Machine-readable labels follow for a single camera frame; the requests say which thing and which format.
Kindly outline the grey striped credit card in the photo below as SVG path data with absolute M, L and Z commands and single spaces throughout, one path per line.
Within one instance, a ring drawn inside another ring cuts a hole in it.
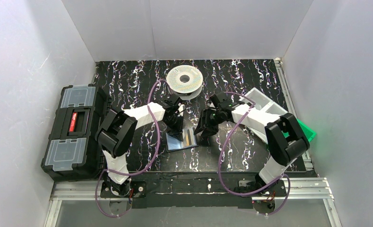
M 192 148 L 197 146 L 196 137 L 193 128 L 185 128 L 183 130 L 183 141 L 182 145 L 184 148 Z

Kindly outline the black plastic toolbox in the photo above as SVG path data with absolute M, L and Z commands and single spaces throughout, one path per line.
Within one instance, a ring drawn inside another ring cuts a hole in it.
M 96 179 L 105 157 L 95 135 L 111 106 L 96 85 L 69 85 L 61 90 L 41 169 L 55 182 Z

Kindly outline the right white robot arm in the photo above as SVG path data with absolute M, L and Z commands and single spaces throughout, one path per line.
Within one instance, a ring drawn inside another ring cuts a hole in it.
M 263 133 L 267 139 L 269 159 L 255 176 L 257 189 L 265 189 L 282 177 L 285 170 L 310 148 L 298 119 L 287 112 L 283 115 L 257 110 L 254 102 L 236 101 L 226 92 L 217 93 L 210 98 L 212 106 L 200 112 L 195 134 L 203 138 L 218 133 L 224 122 L 244 125 Z

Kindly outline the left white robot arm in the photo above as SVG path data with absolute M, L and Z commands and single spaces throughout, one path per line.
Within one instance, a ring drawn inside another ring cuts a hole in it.
M 167 125 L 167 135 L 183 141 L 184 109 L 182 99 L 175 94 L 166 100 L 150 102 L 133 109 L 110 109 L 95 139 L 107 162 L 107 171 L 103 173 L 105 185 L 114 195 L 127 196 L 130 191 L 126 152 L 131 146 L 135 130 L 150 123 L 163 122 Z

